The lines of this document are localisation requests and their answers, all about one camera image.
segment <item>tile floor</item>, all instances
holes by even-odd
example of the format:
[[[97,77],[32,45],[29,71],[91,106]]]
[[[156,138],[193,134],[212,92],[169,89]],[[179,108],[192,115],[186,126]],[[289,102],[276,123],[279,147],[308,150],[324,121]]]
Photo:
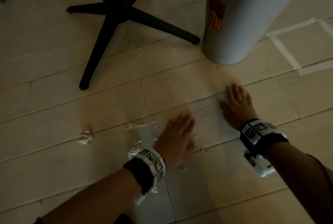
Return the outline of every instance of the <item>tile floor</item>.
[[[186,172],[169,170],[157,194],[127,211],[135,223],[312,223],[278,174],[263,179],[248,165],[218,101],[226,84],[246,85],[261,118],[333,168],[333,69],[300,75],[265,35],[242,62],[218,65],[200,46],[129,21],[117,28],[90,89],[80,91],[103,17],[65,9],[100,1],[0,5],[0,223],[32,223],[119,169],[137,140],[152,146],[184,111],[197,119],[197,145],[213,155],[196,152]],[[268,29],[314,18],[277,36],[302,67],[333,58],[332,1],[292,0]],[[205,0],[135,6],[202,37]],[[127,132],[129,122],[147,126]],[[80,145],[84,129],[94,139]]]

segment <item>tape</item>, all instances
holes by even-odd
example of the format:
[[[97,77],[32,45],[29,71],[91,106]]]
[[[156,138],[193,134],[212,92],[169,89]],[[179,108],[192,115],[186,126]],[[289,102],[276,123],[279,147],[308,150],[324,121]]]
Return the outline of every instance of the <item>tape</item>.
[[[285,46],[282,44],[282,42],[279,41],[279,39],[276,36],[272,36],[270,37],[270,39],[277,47],[277,49],[281,52],[281,54],[291,64],[291,66],[293,66],[294,70],[302,68],[301,65],[297,62],[297,60],[293,57],[293,55],[289,53],[289,51],[285,48]]]
[[[308,26],[308,25],[311,25],[311,24],[314,24],[314,23],[316,23],[316,21],[314,20],[314,18],[312,18],[311,20],[307,20],[307,21],[304,21],[304,22],[301,22],[301,23],[298,23],[298,24],[295,24],[295,25],[292,25],[292,26],[289,26],[289,27],[281,28],[281,29],[278,29],[278,30],[275,30],[275,31],[272,31],[272,32],[267,32],[266,35],[268,37],[272,37],[272,36],[283,34],[283,33],[292,31],[294,29],[305,27],[305,26]]]
[[[298,73],[300,76],[303,76],[310,73],[314,73],[316,71],[326,70],[329,68],[333,68],[333,59],[304,67],[302,69],[299,69]]]
[[[333,28],[327,24],[326,21],[321,20],[318,22],[319,25],[321,25],[321,27],[331,36],[331,38],[333,39]]]

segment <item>chair base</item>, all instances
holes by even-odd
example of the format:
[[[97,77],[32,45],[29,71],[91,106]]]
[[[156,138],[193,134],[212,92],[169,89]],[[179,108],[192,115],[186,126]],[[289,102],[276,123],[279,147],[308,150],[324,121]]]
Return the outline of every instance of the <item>chair base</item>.
[[[108,46],[118,24],[124,23],[127,20],[132,20],[137,23],[167,32],[174,36],[180,37],[186,41],[191,42],[196,45],[199,44],[200,38],[184,31],[172,24],[169,24],[163,20],[156,18],[146,12],[143,12],[132,5],[136,2],[136,0],[123,0],[125,3],[125,9],[119,11],[118,13],[108,11],[105,3],[94,3],[94,4],[86,4],[86,5],[78,5],[78,6],[70,6],[66,9],[69,13],[89,13],[89,14],[98,14],[105,15],[105,20],[102,25],[102,28],[97,37],[97,41],[89,58],[86,69],[83,73],[80,89],[87,90],[89,88],[89,82],[91,77],[96,70],[96,67],[101,60],[106,47]]]

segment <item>white trash can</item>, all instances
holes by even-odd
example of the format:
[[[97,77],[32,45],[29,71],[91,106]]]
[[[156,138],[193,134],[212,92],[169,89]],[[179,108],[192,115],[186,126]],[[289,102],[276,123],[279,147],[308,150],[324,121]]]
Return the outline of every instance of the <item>white trash can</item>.
[[[202,51],[220,64],[243,60],[291,0],[206,0]]]

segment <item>hand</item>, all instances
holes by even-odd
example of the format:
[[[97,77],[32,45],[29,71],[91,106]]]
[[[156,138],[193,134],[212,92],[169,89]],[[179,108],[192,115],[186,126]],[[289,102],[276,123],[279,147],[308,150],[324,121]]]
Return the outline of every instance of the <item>hand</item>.
[[[227,86],[227,98],[228,103],[221,100],[220,107],[223,117],[232,128],[240,130],[246,121],[258,118],[253,108],[251,95],[243,86],[236,84]]]
[[[189,158],[195,149],[190,140],[195,120],[191,114],[181,114],[177,119],[170,119],[164,132],[155,142],[156,150],[167,163],[167,167],[177,166]]]

